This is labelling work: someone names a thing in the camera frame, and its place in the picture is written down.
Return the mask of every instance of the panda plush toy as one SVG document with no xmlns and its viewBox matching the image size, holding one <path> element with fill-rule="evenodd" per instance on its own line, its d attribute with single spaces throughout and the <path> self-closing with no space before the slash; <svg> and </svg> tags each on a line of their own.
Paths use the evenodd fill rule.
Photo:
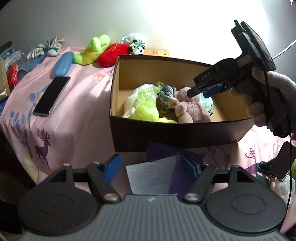
<svg viewBox="0 0 296 241">
<path fill-rule="evenodd" d="M 145 45 L 141 40 L 135 39 L 130 45 L 130 52 L 134 55 L 143 55 L 145 50 Z"/>
<path fill-rule="evenodd" d="M 143 55 L 146 47 L 146 38 L 139 33 L 131 33 L 120 40 L 120 43 L 129 46 L 131 54 Z"/>
</svg>

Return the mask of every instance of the purple cloth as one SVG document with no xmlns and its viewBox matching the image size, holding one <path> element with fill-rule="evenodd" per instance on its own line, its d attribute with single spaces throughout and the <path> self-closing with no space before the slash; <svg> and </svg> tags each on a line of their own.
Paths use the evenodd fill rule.
<svg viewBox="0 0 296 241">
<path fill-rule="evenodd" d="M 155 142 L 150 142 L 148 144 L 146 162 L 156 161 L 174 155 L 179 156 L 180 154 L 186 155 L 196 164 L 203 163 L 204 156 L 200 154 Z M 191 188 L 192 185 L 193 181 L 190 180 L 188 174 L 182 169 L 181 158 L 178 158 L 172 174 L 169 194 L 179 194 L 181 197 L 183 197 L 183 195 Z"/>
</svg>

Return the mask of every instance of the red plush toy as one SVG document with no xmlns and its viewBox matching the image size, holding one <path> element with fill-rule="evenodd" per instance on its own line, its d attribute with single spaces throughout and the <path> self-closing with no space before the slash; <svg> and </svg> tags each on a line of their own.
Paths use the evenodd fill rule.
<svg viewBox="0 0 296 241">
<path fill-rule="evenodd" d="M 116 63 L 118 55 L 130 53 L 130 47 L 125 44 L 111 44 L 106 51 L 100 54 L 97 61 L 102 66 L 111 66 Z"/>
</svg>

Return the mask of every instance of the cable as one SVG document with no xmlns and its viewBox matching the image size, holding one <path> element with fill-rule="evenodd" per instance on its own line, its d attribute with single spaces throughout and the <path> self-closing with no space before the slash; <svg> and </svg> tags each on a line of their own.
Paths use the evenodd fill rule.
<svg viewBox="0 0 296 241">
<path fill-rule="evenodd" d="M 268 83 L 268 77 L 267 77 L 267 72 L 265 67 L 263 66 L 263 72 L 264 72 L 264 78 L 265 78 L 265 83 L 267 87 L 267 98 L 269 99 L 269 104 L 271 105 L 271 99 L 270 99 L 270 90 L 269 90 L 269 83 Z M 289 113 L 287 113 L 287 120 L 288 120 L 288 125 L 289 125 L 289 137 L 290 137 L 290 160 L 289 160 L 289 165 L 290 165 L 290 191 L 289 191 L 289 197 L 288 197 L 288 202 L 287 202 L 287 207 L 286 207 L 286 215 L 288 212 L 289 208 L 289 203 L 291 199 L 291 194 L 292 194 L 292 141 L 291 141 L 291 132 L 292 132 L 292 123 L 291 123 L 291 118 Z"/>
<path fill-rule="evenodd" d="M 296 43 L 296 40 L 294 40 L 288 47 L 286 47 L 283 51 L 281 51 L 280 53 L 278 53 L 276 56 L 272 57 L 272 59 L 276 59 L 277 57 L 279 57 L 280 55 L 282 55 L 284 52 L 286 52 L 294 43 Z"/>
<path fill-rule="evenodd" d="M 290 190 L 289 190 L 289 197 L 288 197 L 287 208 L 286 208 L 286 215 L 288 212 L 291 194 L 292 194 L 292 143 L 291 143 L 292 141 L 291 141 L 291 134 L 289 134 L 289 137 L 290 137 Z"/>
<path fill-rule="evenodd" d="M 29 73 L 29 71 L 27 71 L 26 69 L 19 68 L 19 69 L 17 70 L 17 72 L 15 73 L 15 76 L 14 76 L 14 78 L 13 78 L 13 86 L 14 86 L 14 87 L 15 87 L 15 77 L 16 77 L 17 73 L 18 73 L 20 70 L 24 70 L 24 71 L 26 71 L 27 73 Z"/>
</svg>

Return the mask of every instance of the tan box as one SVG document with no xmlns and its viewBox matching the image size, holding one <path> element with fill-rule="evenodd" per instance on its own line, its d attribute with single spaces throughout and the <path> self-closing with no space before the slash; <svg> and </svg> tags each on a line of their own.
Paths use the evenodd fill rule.
<svg viewBox="0 0 296 241">
<path fill-rule="evenodd" d="M 169 51 L 161 49 L 145 49 L 144 55 L 170 57 Z"/>
<path fill-rule="evenodd" d="M 122 118 L 125 100 L 144 83 L 162 82 L 177 90 L 194 86 L 193 78 L 209 64 L 160 56 L 122 55 L 115 66 L 110 103 L 110 125 L 116 152 L 146 151 L 149 142 L 179 148 L 238 142 L 253 126 L 246 108 L 229 92 L 213 97 L 210 123 L 171 124 Z M 160 117 L 177 120 L 174 111 Z"/>
</svg>

